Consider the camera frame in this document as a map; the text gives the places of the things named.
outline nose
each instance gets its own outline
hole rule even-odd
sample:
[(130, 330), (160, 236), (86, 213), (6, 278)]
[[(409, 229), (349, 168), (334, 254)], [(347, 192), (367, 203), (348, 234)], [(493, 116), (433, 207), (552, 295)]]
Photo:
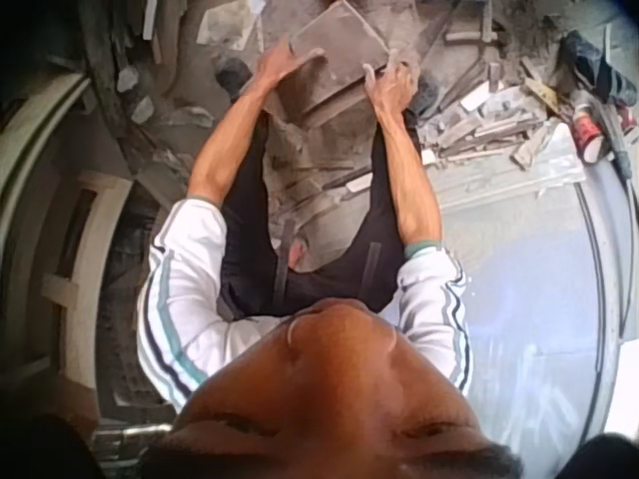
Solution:
[(330, 443), (363, 444), (400, 409), (392, 373), (397, 341), (392, 326), (367, 310), (335, 303), (298, 317), (290, 326), (292, 380), (307, 407), (304, 428)]

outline eyebrow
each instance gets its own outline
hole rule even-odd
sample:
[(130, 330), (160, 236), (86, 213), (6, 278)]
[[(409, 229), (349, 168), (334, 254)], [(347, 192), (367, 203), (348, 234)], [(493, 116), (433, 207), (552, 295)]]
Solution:
[(255, 478), (281, 471), (284, 463), (259, 454), (216, 454), (168, 447), (152, 447), (140, 461), (143, 479)]
[(472, 478), (516, 479), (523, 474), (521, 459), (510, 448), (491, 444), (474, 451), (450, 451), (428, 454), (406, 463), (424, 471), (465, 473)]

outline eye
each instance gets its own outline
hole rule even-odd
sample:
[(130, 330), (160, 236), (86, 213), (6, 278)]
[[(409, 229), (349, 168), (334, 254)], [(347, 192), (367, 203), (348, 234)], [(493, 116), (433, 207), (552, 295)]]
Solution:
[(215, 414), (210, 420), (223, 424), (244, 434), (254, 434), (262, 437), (274, 437), (278, 434), (278, 431), (264, 427), (252, 419), (229, 412)]
[(425, 437), (443, 434), (444, 432), (448, 432), (449, 430), (456, 429), (458, 427), (459, 424), (453, 424), (452, 422), (433, 422), (403, 431), (401, 434), (409, 439), (423, 439)]

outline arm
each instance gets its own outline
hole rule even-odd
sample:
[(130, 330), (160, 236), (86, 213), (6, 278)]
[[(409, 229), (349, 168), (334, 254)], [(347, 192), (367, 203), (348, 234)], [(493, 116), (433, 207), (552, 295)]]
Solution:
[(376, 80), (366, 66), (366, 89), (386, 144), (390, 191), (397, 215), (397, 229), (404, 245), (441, 241), (441, 217), (437, 198), (423, 170), (401, 112), (415, 93), (406, 67), (391, 58), (384, 76)]
[(198, 155), (191, 198), (178, 202), (149, 251), (138, 299), (138, 357), (160, 394), (180, 410), (209, 376), (276, 327), (275, 318), (228, 323), (218, 315), (227, 226), (219, 206), (246, 155), (268, 92), (301, 65), (281, 43)]
[(254, 80), (231, 106), (196, 157), (189, 196), (206, 199), (216, 206), (222, 204), (249, 150), (251, 135), (267, 96), (282, 78), (322, 54), (321, 49), (315, 49), (296, 58), (285, 37), (263, 57)]
[(465, 276), (440, 246), (441, 215), (401, 112), (414, 94), (406, 67), (393, 59), (382, 78), (366, 67), (366, 90), (381, 126), (397, 229), (407, 261), (398, 274), (399, 328), (437, 369), (467, 392), (472, 370), (461, 294)]

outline person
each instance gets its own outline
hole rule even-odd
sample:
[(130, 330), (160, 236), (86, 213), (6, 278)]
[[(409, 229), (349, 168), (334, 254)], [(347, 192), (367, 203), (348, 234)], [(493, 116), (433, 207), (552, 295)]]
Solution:
[[(179, 415), (143, 477), (519, 477), (520, 461), (482, 434), (463, 395), (465, 276), (441, 246), (402, 115), (416, 82), (394, 54), (380, 78), (364, 66), (378, 121), (370, 209), (342, 257), (288, 271), (274, 300), (263, 105), (286, 75), (322, 61), (321, 51), (297, 58), (285, 39), (241, 95), (236, 85), (187, 198), (151, 244), (139, 358)], [(244, 317), (222, 320), (220, 295)], [(396, 327), (381, 317), (393, 297)]]

